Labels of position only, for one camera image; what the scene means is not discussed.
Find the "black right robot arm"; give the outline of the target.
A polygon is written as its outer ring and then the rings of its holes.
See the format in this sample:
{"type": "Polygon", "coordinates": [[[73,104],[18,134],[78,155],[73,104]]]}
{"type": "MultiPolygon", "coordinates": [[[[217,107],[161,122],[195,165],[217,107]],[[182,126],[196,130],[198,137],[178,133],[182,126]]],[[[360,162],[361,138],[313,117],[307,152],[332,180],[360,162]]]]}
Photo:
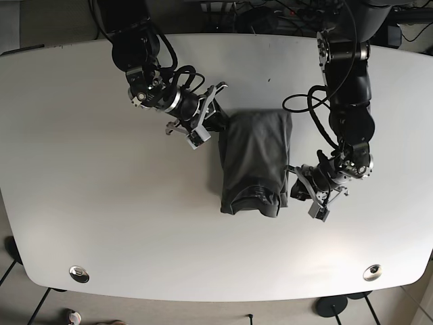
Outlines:
{"type": "Polygon", "coordinates": [[[89,1],[92,18],[112,44],[114,65],[125,73],[128,96],[135,107],[154,109],[174,117],[165,132],[182,133],[196,149],[212,132],[224,131],[229,118],[216,100],[227,87],[221,82],[203,94],[191,88],[205,81],[192,65],[178,65],[175,50],[150,18],[145,1],[89,1]]]}

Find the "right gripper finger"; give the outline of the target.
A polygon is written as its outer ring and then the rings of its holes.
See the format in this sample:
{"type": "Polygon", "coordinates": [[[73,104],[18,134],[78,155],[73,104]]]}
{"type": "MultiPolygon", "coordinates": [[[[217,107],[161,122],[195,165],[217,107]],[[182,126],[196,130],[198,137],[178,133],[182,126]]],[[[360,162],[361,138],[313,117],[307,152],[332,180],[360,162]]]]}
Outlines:
{"type": "Polygon", "coordinates": [[[212,101],[202,124],[207,131],[222,132],[229,126],[229,116],[217,101],[212,101]]]}

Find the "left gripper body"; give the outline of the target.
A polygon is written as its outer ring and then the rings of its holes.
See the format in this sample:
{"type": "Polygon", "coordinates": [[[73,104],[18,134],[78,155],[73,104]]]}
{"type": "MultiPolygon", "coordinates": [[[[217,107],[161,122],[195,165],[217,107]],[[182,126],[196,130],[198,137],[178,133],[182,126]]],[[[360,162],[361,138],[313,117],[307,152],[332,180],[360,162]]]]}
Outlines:
{"type": "Polygon", "coordinates": [[[309,165],[302,165],[301,167],[289,166],[288,171],[295,174],[297,179],[309,181],[311,186],[308,191],[311,195],[312,204],[308,214],[313,219],[325,222],[332,202],[341,195],[349,195],[346,184],[349,182],[350,177],[343,173],[337,173],[336,177],[332,178],[319,165],[316,167],[309,165]]]}

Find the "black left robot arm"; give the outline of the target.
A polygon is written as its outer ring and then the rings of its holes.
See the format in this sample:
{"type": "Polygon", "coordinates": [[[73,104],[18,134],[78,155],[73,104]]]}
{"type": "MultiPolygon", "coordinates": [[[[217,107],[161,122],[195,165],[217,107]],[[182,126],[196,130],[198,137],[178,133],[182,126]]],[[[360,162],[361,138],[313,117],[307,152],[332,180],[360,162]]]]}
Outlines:
{"type": "Polygon", "coordinates": [[[348,195],[346,183],[369,177],[373,156],[369,143],[375,132],[371,115],[368,59],[370,40],[390,10],[391,1],[342,1],[317,32],[323,85],[304,95],[316,128],[333,148],[330,156],[317,151],[317,166],[290,167],[297,180],[290,196],[312,200],[309,215],[325,221],[330,204],[348,195]]]}

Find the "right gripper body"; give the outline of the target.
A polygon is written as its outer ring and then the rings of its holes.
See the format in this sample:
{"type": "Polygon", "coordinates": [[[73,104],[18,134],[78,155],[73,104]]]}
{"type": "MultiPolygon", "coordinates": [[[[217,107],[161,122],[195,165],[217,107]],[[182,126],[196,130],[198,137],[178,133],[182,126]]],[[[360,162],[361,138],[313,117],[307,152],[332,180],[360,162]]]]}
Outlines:
{"type": "Polygon", "coordinates": [[[207,131],[202,123],[209,105],[212,101],[217,101],[216,96],[225,88],[227,84],[220,82],[210,86],[205,93],[196,95],[179,87],[170,106],[164,109],[165,113],[175,117],[174,121],[166,125],[166,134],[182,133],[193,149],[207,142],[211,138],[212,131],[207,131]]]}

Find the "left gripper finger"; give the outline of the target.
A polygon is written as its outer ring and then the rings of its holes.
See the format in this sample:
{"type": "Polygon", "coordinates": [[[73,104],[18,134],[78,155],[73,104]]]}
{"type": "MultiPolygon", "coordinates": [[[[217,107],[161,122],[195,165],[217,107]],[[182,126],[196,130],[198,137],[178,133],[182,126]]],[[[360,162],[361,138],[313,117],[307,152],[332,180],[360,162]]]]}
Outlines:
{"type": "Polygon", "coordinates": [[[308,180],[302,181],[301,179],[297,179],[290,190],[290,197],[299,201],[310,200],[311,195],[308,191],[310,186],[308,180]]]}

